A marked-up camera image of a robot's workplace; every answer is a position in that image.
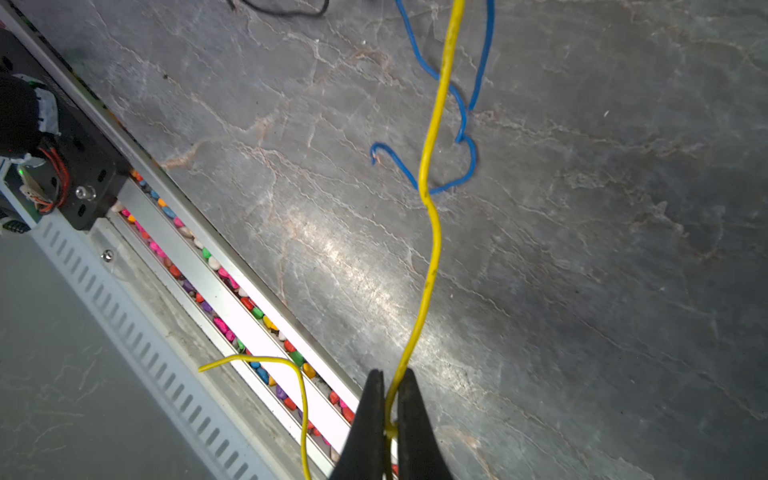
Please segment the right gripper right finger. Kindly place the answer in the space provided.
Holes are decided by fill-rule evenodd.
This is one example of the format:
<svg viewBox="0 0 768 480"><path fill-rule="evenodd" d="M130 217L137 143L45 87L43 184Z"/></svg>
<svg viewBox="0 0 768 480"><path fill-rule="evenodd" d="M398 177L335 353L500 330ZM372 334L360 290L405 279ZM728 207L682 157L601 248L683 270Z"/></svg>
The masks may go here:
<svg viewBox="0 0 768 480"><path fill-rule="evenodd" d="M402 480L453 478L441 454L419 385L407 368L398 387L398 472Z"/></svg>

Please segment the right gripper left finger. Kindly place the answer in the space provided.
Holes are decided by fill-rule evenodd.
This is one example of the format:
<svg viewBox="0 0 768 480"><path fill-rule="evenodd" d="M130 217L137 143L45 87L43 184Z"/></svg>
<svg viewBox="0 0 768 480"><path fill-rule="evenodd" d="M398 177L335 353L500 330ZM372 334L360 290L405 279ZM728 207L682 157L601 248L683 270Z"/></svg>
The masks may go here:
<svg viewBox="0 0 768 480"><path fill-rule="evenodd" d="M381 480L385 467L385 386L383 372L369 372L339 461L330 480Z"/></svg>

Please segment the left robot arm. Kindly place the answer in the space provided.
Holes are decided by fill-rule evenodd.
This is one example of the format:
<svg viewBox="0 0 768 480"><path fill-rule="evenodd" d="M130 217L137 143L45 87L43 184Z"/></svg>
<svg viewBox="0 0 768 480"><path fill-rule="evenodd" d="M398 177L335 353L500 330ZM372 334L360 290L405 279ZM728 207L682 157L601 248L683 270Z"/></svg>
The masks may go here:
<svg viewBox="0 0 768 480"><path fill-rule="evenodd" d="M115 203L123 155L20 40L1 33L1 218L22 231L60 213L80 231Z"/></svg>

